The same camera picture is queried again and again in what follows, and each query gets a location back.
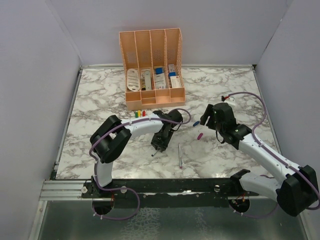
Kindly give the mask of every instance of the black and white robotic arm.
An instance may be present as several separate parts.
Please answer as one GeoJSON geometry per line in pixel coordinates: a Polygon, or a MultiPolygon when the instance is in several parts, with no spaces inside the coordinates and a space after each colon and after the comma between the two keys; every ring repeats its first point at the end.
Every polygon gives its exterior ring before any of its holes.
{"type": "MultiPolygon", "coordinates": [[[[151,145],[162,152],[166,150],[176,131],[174,127],[182,122],[182,115],[176,109],[168,114],[157,110],[149,116],[130,120],[110,116],[90,138],[93,152],[97,154],[97,159],[100,159],[96,169],[99,184],[104,187],[112,181],[113,161],[120,156],[130,139],[144,134],[154,134],[151,145]],[[109,132],[115,136],[111,137],[107,134],[109,132]]],[[[243,169],[230,177],[238,192],[254,192],[268,197],[291,216],[297,216],[317,201],[315,191],[301,177],[306,177],[319,192],[314,169],[308,165],[300,167],[254,136],[249,127],[237,123],[233,110],[227,103],[209,104],[200,119],[200,124],[215,130],[217,137],[218,133],[223,137],[222,143],[231,144],[237,150],[246,153],[274,176],[259,176],[243,169]],[[292,170],[293,168],[298,170],[299,174],[292,170]]]]}

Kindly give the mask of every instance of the pink object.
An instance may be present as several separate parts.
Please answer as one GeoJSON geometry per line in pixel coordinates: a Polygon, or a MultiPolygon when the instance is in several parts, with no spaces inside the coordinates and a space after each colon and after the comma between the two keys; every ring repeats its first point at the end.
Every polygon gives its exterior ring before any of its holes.
{"type": "Polygon", "coordinates": [[[200,138],[202,137],[202,135],[203,135],[203,133],[200,133],[197,139],[200,140],[200,138]]]}

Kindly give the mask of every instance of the desk organizer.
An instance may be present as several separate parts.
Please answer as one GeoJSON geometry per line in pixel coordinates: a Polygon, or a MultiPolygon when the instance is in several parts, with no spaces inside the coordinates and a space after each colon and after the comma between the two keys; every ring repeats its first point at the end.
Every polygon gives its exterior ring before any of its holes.
{"type": "Polygon", "coordinates": [[[123,31],[119,43],[125,73],[125,103],[129,110],[183,106],[186,102],[184,81],[181,75],[182,35],[180,28],[123,31]],[[179,88],[172,88],[168,65],[174,64],[179,76],[179,88]],[[164,70],[166,88],[155,89],[155,69],[164,70]],[[127,70],[136,69],[139,75],[139,91],[127,86],[127,70]],[[150,69],[152,90],[142,90],[141,71],[150,69]]]}

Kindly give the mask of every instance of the wall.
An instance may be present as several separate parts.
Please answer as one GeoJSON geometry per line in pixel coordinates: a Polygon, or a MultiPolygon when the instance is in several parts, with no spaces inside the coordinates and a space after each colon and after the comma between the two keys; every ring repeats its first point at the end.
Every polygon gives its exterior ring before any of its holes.
{"type": "Polygon", "coordinates": [[[257,64],[292,0],[46,0],[84,65],[122,63],[119,32],[181,28],[183,64],[257,64]]]}
{"type": "Polygon", "coordinates": [[[80,62],[43,0],[1,1],[0,33],[0,239],[25,240],[80,62]]]}
{"type": "MultiPolygon", "coordinates": [[[[320,184],[319,9],[319,0],[293,1],[256,73],[282,153],[312,166],[320,184]]],[[[320,210],[309,213],[320,226],[320,210]]]]}

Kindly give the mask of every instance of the marble surface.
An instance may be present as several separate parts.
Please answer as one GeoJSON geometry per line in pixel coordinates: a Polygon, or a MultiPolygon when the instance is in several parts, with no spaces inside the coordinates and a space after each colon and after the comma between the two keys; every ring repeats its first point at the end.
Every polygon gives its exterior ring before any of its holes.
{"type": "MultiPolygon", "coordinates": [[[[121,156],[114,161],[113,178],[225,178],[241,169],[256,174],[267,171],[246,154],[231,145],[220,144],[215,131],[205,126],[193,127],[207,104],[217,104],[221,95],[248,91],[259,94],[254,73],[248,68],[183,68],[186,104],[192,120],[175,132],[164,152],[155,152],[150,142],[153,134],[130,140],[121,156]],[[178,143],[181,145],[183,168],[179,168],[178,143]]],[[[76,94],[56,179],[89,179],[94,160],[89,156],[90,137],[110,115],[120,119],[134,118],[125,104],[124,70],[121,68],[84,69],[76,94]]],[[[239,123],[253,127],[262,117],[263,109],[257,99],[237,95],[234,115],[239,123]]],[[[163,108],[167,113],[173,108],[163,108]]],[[[266,120],[256,133],[276,149],[275,140],[266,120]]]]}

